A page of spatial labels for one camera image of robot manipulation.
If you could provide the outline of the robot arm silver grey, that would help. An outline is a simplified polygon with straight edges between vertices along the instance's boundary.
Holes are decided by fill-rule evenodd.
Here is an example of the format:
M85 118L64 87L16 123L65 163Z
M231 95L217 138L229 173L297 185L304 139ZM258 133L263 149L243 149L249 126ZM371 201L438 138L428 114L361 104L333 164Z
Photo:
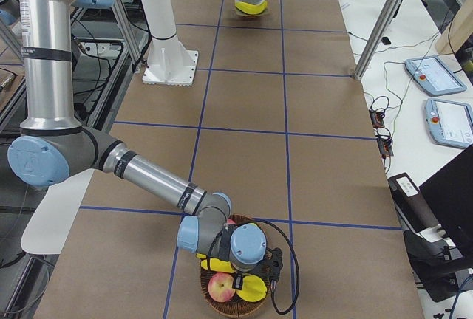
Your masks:
M74 115L71 6L111 7L114 0L19 0L27 86L27 118L9 147L8 162L24 182L49 187L89 168L125 179L185 213L177 245L231 265L231 284L268 278L266 238L257 226L230 225L231 201L209 194L148 161L111 135L83 126Z

